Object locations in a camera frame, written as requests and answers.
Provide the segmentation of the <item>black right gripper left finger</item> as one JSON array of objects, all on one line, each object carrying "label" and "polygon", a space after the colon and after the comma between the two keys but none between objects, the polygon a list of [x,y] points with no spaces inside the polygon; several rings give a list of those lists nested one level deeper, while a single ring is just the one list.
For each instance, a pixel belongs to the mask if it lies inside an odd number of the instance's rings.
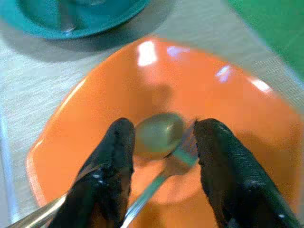
[{"label": "black right gripper left finger", "polygon": [[115,120],[85,161],[50,228],[119,228],[131,191],[134,124]]}]

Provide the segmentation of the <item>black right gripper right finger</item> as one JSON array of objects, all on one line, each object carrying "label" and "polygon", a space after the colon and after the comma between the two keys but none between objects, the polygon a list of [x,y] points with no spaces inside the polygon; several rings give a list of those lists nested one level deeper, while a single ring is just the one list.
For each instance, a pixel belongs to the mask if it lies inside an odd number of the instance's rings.
[{"label": "black right gripper right finger", "polygon": [[220,228],[300,228],[272,179],[232,131],[195,121],[202,188]]}]

